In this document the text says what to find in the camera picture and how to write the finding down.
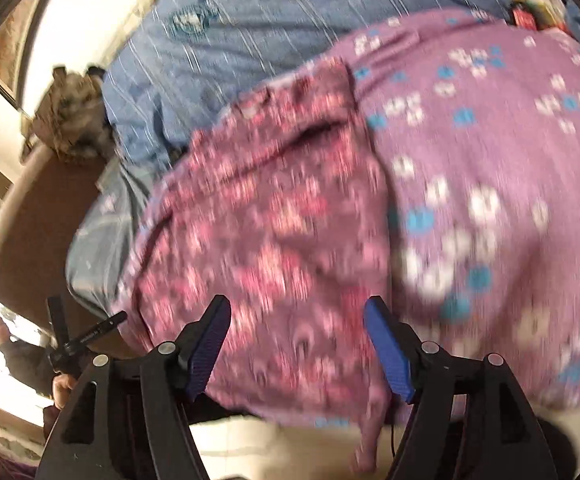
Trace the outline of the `maroon floral small garment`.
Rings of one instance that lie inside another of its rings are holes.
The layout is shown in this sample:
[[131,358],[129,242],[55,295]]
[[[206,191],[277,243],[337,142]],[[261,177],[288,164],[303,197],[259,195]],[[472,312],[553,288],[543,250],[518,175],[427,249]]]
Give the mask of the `maroon floral small garment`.
[[337,58],[247,93],[156,186],[113,312],[145,353],[225,296],[206,392],[285,425],[360,428],[371,472],[390,392],[363,321],[388,291],[389,188]]

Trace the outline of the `pile of clothes and bags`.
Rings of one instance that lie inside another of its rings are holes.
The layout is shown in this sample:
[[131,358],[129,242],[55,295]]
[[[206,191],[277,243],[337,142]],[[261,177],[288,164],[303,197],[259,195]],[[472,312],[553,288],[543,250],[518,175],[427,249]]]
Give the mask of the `pile of clothes and bags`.
[[509,23],[519,28],[571,33],[564,0],[510,0],[508,13]]

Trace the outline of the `brown patterned cloth bundle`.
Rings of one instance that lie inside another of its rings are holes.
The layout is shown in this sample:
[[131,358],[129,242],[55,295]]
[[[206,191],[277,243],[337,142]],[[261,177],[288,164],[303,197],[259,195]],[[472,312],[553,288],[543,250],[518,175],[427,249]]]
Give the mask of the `brown patterned cloth bundle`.
[[24,133],[21,164],[42,144],[66,162],[112,159],[115,140],[102,95],[105,74],[97,65],[82,74],[63,65],[52,69],[51,84]]

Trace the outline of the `purple floral bed sheet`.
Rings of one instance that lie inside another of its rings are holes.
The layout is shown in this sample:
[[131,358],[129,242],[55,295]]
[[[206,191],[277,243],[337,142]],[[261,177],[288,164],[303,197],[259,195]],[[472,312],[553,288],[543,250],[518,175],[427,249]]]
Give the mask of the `purple floral bed sheet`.
[[394,307],[525,393],[580,405],[580,45],[478,11],[419,12],[330,50],[396,200]]

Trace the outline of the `blue plaid quilt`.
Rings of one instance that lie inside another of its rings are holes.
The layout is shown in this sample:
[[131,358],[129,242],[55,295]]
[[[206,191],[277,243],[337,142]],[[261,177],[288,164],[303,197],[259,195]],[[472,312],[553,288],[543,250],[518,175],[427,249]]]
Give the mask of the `blue plaid quilt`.
[[506,18],[512,0],[159,0],[104,77],[127,165],[164,172],[240,93],[355,29],[419,11]]

